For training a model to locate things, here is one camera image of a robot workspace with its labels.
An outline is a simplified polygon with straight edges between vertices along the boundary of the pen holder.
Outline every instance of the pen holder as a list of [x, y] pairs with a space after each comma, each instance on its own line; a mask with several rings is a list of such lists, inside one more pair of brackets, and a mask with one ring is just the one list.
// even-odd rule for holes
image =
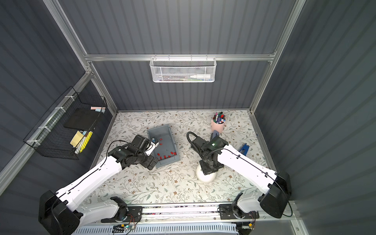
[[223, 128], [224, 128], [224, 125], [225, 125], [226, 121], [224, 121], [222, 124], [217, 124], [215, 123], [213, 120], [212, 120], [212, 132], [214, 130], [218, 131], [219, 133], [222, 133], [223, 131]]

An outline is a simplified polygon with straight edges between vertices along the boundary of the white sphere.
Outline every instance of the white sphere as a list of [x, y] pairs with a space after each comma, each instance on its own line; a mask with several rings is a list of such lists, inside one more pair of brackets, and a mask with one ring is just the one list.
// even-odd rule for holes
[[211, 174], [204, 175], [204, 173], [201, 170], [201, 165], [199, 164], [196, 168], [196, 176], [197, 176], [197, 178], [199, 179], [200, 182], [210, 183], [215, 179], [215, 177], [217, 176], [217, 173], [214, 172], [214, 173], [211, 173]]

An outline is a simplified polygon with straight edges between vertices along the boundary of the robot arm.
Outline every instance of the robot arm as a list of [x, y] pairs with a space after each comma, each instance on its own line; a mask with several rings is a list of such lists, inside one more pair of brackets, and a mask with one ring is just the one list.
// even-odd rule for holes
[[[196, 138], [192, 141], [189, 135]], [[233, 202], [233, 212], [241, 218], [244, 213], [258, 210], [261, 207], [275, 218], [281, 218], [291, 196], [290, 176], [286, 172], [275, 172], [247, 158], [227, 141], [215, 136], [205, 141], [192, 132], [187, 133], [192, 149], [200, 157], [200, 166], [204, 175], [217, 172], [224, 165], [234, 169], [255, 185], [262, 195], [255, 200], [255, 195], [239, 194]]]
[[[252, 182], [252, 184], [264, 194], [266, 194], [270, 189], [268, 185], [272, 185], [274, 182], [273, 180], [275, 180], [277, 177], [275, 171], [257, 164], [253, 160], [241, 154], [231, 145], [226, 145], [221, 150], [221, 153], [218, 154], [218, 162], [234, 169], [247, 180]], [[265, 176], [265, 174], [261, 173], [261, 171], [252, 167], [251, 164], [261, 169], [263, 172], [268, 173], [270, 177]]]
[[65, 235], [102, 218], [125, 220], [127, 204], [118, 197], [89, 206], [80, 204], [104, 181], [130, 165], [141, 164], [153, 169], [158, 159], [150, 154], [157, 145], [154, 138], [148, 140], [137, 135], [131, 143], [114, 148], [105, 159], [71, 184], [56, 193], [47, 191], [39, 201], [39, 222], [50, 234]]

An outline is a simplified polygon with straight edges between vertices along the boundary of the ventilation grille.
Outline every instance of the ventilation grille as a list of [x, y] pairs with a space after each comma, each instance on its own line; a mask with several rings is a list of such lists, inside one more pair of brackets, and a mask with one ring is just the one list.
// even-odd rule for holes
[[150, 60], [153, 82], [214, 82], [217, 62], [203, 61], [159, 61]]
[[[112, 234], [113, 225], [88, 225], [77, 229], [73, 234], [95, 234], [109, 235]], [[178, 234], [178, 233], [204, 233], [204, 232], [221, 232], [227, 234], [238, 234], [236, 224], [232, 223], [181, 223], [181, 224], [138, 224], [135, 230], [129, 234]]]

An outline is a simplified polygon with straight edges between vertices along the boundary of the gray corrugated wall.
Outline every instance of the gray corrugated wall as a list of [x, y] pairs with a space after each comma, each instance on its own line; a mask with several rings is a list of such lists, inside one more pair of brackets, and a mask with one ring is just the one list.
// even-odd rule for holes
[[[89, 54], [273, 53], [294, 0], [61, 1]], [[267, 62], [218, 62], [214, 83], [154, 83], [148, 62], [94, 62], [119, 110], [249, 108]]]
[[268, 54], [294, 0], [60, 2], [89, 54]]
[[40, 1], [0, 1], [0, 170], [84, 70]]
[[215, 82], [155, 83], [149, 62], [94, 62], [119, 110], [249, 108], [267, 61], [218, 62]]
[[[0, 1], [0, 35], [2, 170], [34, 124], [85, 71], [42, 0]], [[98, 94], [91, 82], [83, 92]], [[31, 156], [0, 196], [0, 234], [48, 234], [38, 222], [40, 195], [89, 169], [111, 117], [105, 112], [78, 161]]]
[[[82, 90], [99, 95], [92, 82]], [[90, 168], [112, 115], [107, 110], [79, 160], [42, 157], [34, 153], [0, 196], [0, 234], [48, 234], [38, 222], [39, 198], [47, 190], [70, 184]]]
[[256, 110], [311, 235], [374, 234], [375, 9], [308, 1]]

